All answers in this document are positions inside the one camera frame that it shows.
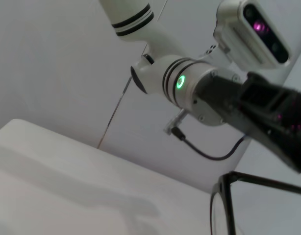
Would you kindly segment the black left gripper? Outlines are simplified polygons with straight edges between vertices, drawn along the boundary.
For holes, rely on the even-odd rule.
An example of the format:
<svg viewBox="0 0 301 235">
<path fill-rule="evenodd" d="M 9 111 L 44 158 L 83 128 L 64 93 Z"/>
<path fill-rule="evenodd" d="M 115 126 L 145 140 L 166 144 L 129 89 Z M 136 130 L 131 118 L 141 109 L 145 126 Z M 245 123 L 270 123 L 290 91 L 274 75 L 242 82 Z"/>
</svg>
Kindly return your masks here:
<svg viewBox="0 0 301 235">
<path fill-rule="evenodd" d="M 243 84 L 212 77 L 199 85 L 197 94 L 227 124 L 301 173 L 301 92 L 249 72 Z"/>
</svg>

